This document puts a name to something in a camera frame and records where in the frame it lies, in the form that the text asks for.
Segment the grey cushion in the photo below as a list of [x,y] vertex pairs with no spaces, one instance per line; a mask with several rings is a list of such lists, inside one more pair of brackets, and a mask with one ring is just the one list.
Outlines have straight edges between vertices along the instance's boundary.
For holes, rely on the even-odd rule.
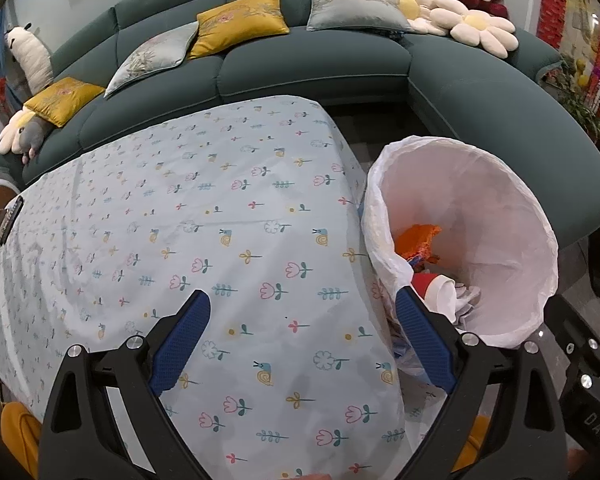
[[129,84],[180,66],[197,36],[198,26],[198,22],[182,25],[152,37],[137,47],[112,76],[104,98],[109,99]]
[[412,31],[399,0],[311,0],[306,29],[338,28]]

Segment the orange plastic bag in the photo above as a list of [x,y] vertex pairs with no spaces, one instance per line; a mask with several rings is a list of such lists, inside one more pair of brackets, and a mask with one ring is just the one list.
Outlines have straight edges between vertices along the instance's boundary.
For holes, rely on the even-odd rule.
[[432,241],[441,231],[435,224],[414,224],[394,240],[394,250],[411,266],[437,263],[440,257],[432,252]]

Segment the grey cushion right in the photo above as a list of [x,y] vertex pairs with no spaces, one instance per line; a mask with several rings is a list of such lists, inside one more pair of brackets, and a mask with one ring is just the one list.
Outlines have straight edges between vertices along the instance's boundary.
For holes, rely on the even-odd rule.
[[306,29],[338,28],[412,31],[399,0],[311,0]]

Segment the yellow cushion centre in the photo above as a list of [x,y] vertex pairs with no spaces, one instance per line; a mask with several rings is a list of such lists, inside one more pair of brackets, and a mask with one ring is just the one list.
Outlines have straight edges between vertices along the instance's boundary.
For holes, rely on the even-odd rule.
[[197,22],[189,60],[218,54],[249,40],[289,32],[280,0],[235,0],[198,13]]

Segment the dark green sectional sofa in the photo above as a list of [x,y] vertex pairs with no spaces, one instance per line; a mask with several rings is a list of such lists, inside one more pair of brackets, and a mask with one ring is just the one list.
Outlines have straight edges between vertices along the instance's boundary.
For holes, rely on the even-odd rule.
[[[56,77],[108,84],[140,44],[233,0],[120,0],[53,53]],[[531,188],[560,246],[600,228],[600,152],[540,85],[558,52],[525,30],[506,60],[439,36],[326,29],[306,23],[311,0],[280,0],[285,35],[187,61],[97,98],[52,132],[38,158],[0,154],[0,174],[25,188],[81,154],[134,131],[220,104],[303,96],[385,122],[412,116],[400,136],[447,136],[482,148]]]

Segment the potted orchid plant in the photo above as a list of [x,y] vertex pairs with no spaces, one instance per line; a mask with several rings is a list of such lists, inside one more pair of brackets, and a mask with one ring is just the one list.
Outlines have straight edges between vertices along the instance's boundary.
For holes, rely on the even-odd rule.
[[588,72],[583,58],[564,56],[541,82],[600,151],[600,68]]

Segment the white paper towel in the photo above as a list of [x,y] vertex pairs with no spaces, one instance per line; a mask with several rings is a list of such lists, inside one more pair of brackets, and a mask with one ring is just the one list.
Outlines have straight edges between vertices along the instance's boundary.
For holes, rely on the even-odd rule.
[[455,283],[455,327],[464,328],[466,318],[471,314],[480,301],[481,289],[477,286]]

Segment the white daisy pillow right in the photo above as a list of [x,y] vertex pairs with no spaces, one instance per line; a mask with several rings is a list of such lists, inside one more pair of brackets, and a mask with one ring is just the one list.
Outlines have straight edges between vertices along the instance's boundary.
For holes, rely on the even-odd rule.
[[516,27],[507,18],[474,10],[460,14],[442,8],[431,10],[429,17],[431,24],[445,30],[460,44],[480,47],[502,60],[519,47]]

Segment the white daisy pillow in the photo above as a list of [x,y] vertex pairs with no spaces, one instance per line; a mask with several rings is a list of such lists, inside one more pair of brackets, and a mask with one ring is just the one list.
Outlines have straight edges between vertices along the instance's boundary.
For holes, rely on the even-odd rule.
[[399,8],[416,34],[446,36],[468,13],[458,0],[399,0]]
[[460,14],[442,8],[431,10],[429,17],[431,24],[445,30],[460,44],[480,47],[502,60],[519,47],[516,27],[507,18],[474,10]]

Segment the yellow stool cushion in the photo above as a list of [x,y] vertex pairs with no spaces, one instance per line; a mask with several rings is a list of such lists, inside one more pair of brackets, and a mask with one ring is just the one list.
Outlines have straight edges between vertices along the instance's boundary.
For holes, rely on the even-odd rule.
[[38,478],[38,453],[42,424],[20,402],[8,402],[3,405],[1,414],[1,437],[21,466],[32,476]]

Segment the floral light blue tablecloth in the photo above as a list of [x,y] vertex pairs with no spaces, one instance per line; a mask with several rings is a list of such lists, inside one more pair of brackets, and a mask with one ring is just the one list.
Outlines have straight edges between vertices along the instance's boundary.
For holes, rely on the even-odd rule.
[[65,351],[210,321],[160,400],[215,479],[391,479],[425,434],[360,231],[365,180],[315,102],[163,122],[23,192],[0,248],[0,377],[42,416]]

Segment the white lined trash bin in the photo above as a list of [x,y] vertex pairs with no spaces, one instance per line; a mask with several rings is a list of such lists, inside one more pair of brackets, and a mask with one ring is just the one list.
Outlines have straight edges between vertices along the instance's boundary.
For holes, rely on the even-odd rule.
[[[407,374],[432,384],[396,315],[396,293],[415,273],[479,287],[465,327],[449,322],[489,346],[515,349],[540,327],[558,286],[558,244],[539,201],[501,159],[457,140],[409,136],[370,167],[363,205],[376,290]],[[414,224],[442,229],[432,241],[437,263],[411,266],[394,250]]]

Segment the black remote control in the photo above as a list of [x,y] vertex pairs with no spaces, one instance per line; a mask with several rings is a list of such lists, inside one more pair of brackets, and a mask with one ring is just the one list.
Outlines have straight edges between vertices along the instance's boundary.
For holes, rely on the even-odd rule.
[[0,223],[0,246],[6,243],[7,237],[16,222],[17,217],[22,211],[24,200],[21,195],[15,197],[14,203],[6,208],[3,219]]

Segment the yellow cushion left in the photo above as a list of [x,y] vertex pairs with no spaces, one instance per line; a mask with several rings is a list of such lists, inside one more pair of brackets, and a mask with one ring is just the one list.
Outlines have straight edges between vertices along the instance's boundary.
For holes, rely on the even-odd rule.
[[32,96],[24,106],[46,122],[62,128],[86,104],[104,92],[105,89],[97,84],[65,77]]

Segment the white daisy pillow left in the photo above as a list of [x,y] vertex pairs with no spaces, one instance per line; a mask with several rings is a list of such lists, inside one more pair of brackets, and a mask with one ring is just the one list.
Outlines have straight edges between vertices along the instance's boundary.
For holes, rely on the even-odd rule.
[[399,8],[416,34],[446,36],[468,13],[458,0],[399,0]]

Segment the grey plush with flower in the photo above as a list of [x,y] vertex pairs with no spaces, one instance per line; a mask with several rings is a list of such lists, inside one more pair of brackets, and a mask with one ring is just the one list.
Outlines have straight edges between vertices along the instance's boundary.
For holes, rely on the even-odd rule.
[[46,136],[54,129],[51,122],[23,107],[12,115],[0,133],[0,154],[20,155],[23,165],[27,165],[35,158]]

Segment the grey cushion left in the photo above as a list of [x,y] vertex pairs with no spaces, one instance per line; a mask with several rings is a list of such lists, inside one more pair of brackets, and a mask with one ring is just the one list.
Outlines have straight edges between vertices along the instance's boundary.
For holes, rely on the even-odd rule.
[[112,76],[104,98],[109,99],[129,84],[180,66],[197,36],[198,26],[198,22],[182,25],[152,37],[137,47]]

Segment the white panda plush pillow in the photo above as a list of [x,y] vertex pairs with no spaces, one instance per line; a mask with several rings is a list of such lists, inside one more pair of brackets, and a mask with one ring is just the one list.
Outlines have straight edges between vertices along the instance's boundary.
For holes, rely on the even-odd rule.
[[6,47],[18,63],[31,93],[35,96],[53,83],[54,73],[50,51],[31,32],[31,24],[9,29],[5,36]]

